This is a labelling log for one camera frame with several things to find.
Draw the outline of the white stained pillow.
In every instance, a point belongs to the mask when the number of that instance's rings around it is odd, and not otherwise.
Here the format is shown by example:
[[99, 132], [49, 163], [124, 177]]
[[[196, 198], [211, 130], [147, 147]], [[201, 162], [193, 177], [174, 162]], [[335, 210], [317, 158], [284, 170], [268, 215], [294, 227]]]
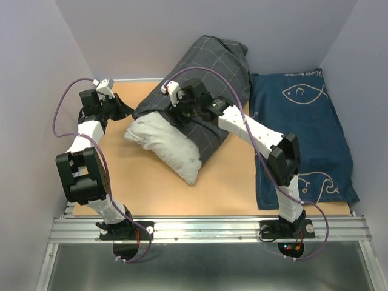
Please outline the white stained pillow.
[[134, 120], [125, 131], [124, 139], [151, 150], [187, 184], [196, 183], [202, 167], [199, 148], [160, 113], [151, 112]]

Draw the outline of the grey checked pillowcase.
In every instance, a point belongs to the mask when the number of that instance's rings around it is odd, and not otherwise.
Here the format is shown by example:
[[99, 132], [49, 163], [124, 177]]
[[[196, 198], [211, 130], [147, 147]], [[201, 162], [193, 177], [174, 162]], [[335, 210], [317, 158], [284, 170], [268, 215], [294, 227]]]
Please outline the grey checked pillowcase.
[[[161, 86], [171, 80], [172, 76], [187, 67], [205, 67], [218, 72], [216, 76], [205, 70], [189, 70], [173, 78], [179, 84], [188, 79], [200, 79], [211, 96], [222, 96], [235, 103], [235, 97], [226, 81], [237, 93], [242, 105], [246, 105], [250, 97], [252, 77], [247, 62], [248, 47], [238, 41], [221, 39], [216, 36], [199, 37], [186, 51], [174, 69], [139, 103], [134, 110], [133, 118], [137, 119], [148, 113], [157, 111], [167, 119], [164, 109], [170, 103], [170, 98], [161, 93]], [[220, 130], [215, 125], [199, 118], [192, 119], [181, 133], [191, 139], [199, 149], [200, 160], [205, 164], [218, 150], [228, 136], [228, 132]]]

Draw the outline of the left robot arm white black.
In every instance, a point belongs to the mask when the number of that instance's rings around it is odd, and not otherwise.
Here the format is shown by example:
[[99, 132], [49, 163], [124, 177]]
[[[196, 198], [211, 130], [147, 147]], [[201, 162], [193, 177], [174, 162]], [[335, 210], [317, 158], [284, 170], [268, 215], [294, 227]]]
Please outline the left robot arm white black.
[[82, 108], [78, 132], [71, 147], [56, 159], [56, 166], [68, 202], [95, 211], [101, 240], [130, 239], [139, 236], [127, 207], [112, 198], [110, 179], [97, 150], [109, 120], [119, 121], [132, 114], [118, 94], [103, 94], [96, 89], [80, 92]]

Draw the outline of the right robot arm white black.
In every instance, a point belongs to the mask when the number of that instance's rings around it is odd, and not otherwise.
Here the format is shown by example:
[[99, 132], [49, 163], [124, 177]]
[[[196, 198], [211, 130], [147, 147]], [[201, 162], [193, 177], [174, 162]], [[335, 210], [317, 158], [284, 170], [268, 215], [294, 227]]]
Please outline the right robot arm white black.
[[285, 236], [298, 233], [306, 213], [299, 197], [301, 158], [297, 137], [265, 127], [223, 96], [212, 97], [199, 79], [190, 79], [183, 84], [169, 81], [162, 85], [161, 91], [170, 99], [166, 115], [171, 125], [182, 129], [193, 118], [200, 118], [254, 147], [275, 183], [279, 203], [278, 230]]

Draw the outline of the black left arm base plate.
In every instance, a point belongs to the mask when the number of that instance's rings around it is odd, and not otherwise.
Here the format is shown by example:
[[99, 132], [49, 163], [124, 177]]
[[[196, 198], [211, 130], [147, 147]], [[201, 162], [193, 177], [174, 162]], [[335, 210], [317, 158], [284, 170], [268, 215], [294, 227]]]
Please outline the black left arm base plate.
[[109, 225], [105, 222], [97, 222], [95, 225], [100, 230], [99, 238], [102, 241], [137, 240], [137, 235], [140, 235], [140, 240], [148, 239], [146, 233], [127, 220]]

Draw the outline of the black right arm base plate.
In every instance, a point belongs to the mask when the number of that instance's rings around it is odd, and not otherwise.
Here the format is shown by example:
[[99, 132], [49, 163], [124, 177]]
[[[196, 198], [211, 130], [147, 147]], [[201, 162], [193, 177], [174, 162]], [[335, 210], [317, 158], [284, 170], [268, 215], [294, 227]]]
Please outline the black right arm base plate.
[[260, 222], [259, 237], [265, 241], [270, 240], [293, 240], [297, 238], [315, 238], [315, 229], [310, 219], [305, 219], [298, 226], [287, 221], [263, 220]]

